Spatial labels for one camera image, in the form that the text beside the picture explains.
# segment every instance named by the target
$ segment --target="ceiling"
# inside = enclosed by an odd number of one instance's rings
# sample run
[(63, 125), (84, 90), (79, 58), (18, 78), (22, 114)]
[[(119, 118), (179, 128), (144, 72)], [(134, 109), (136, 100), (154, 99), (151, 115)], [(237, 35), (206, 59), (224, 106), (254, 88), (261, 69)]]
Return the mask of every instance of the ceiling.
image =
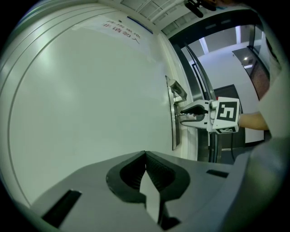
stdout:
[[(181, 0), (114, 0), (120, 4), (123, 4), (134, 11), (138, 12), (142, 16), (146, 17), (149, 21), (155, 24), (162, 32), (171, 37), (175, 33), (183, 30), (189, 25), (197, 22), (199, 19), (194, 13), (187, 9), (183, 1)], [(199, 10), (203, 13), (204, 18), (207, 18), (213, 14), (212, 11), (201, 7)], [(217, 9), (215, 14), (222, 13), (223, 10)], [(249, 41), (250, 30), (248, 25), (240, 26), (240, 42)], [(205, 44), (208, 51), (205, 52), (202, 48), (200, 41), (195, 41), (190, 44), (190, 47), (199, 57), (205, 53), (218, 50), (237, 43), (236, 29), (230, 28), (204, 37)]]
[[(137, 11), (148, 20), (152, 21), (165, 35), (173, 33), (182, 25), (194, 20), (197, 16), (187, 9), (183, 3), (176, 5), (166, 13), (156, 16), (159, 12), (169, 7), (176, 0), (115, 0), (121, 4)], [(199, 8), (206, 15), (209, 10), (204, 7)]]

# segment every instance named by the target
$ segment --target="ceiling light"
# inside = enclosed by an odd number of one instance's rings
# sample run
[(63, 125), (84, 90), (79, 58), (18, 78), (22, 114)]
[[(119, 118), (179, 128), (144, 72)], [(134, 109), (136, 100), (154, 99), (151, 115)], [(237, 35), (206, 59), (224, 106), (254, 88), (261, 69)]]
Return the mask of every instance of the ceiling light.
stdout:
[(247, 65), (247, 66), (244, 66), (244, 68), (251, 68), (251, 67), (253, 67), (253, 65), (252, 65), (252, 64), (250, 64), (250, 65)]

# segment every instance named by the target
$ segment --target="sticker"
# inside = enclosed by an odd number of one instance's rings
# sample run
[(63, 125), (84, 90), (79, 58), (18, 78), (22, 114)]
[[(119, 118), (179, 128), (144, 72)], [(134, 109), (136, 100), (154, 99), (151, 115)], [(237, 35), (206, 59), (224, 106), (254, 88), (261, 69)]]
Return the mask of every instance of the sticker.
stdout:
[(236, 129), (234, 127), (230, 127), (230, 128), (224, 128), (224, 129), (217, 129), (217, 131), (220, 134), (223, 134), (223, 133), (233, 133), (233, 132), (236, 132)]
[(217, 119), (224, 121), (236, 121), (237, 102), (220, 102)]
[(147, 39), (136, 33), (132, 28), (128, 28), (125, 24), (114, 21), (106, 16), (100, 15), (93, 19), (73, 26), (72, 30), (87, 28), (95, 30), (109, 36), (121, 39), (130, 47), (137, 49), (146, 55), (150, 54)]

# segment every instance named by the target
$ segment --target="white wall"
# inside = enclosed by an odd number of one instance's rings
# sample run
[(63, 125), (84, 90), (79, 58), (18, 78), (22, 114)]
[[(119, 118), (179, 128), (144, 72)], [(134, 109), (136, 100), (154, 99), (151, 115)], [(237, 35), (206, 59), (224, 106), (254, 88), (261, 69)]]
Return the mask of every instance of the white wall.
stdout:
[[(240, 97), (243, 113), (258, 111), (255, 88), (232, 51), (245, 48), (248, 43), (235, 44), (199, 57), (214, 89), (234, 84)], [(264, 139), (264, 132), (246, 129), (246, 143)]]

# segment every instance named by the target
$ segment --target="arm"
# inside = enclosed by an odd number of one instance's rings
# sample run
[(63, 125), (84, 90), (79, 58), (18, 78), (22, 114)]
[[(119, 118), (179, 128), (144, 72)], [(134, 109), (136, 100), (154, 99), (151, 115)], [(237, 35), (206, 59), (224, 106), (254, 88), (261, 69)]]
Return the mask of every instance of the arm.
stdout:
[(261, 115), (261, 113), (255, 114), (242, 114), (240, 119), (240, 127), (245, 127), (254, 130), (266, 131), (268, 126)]

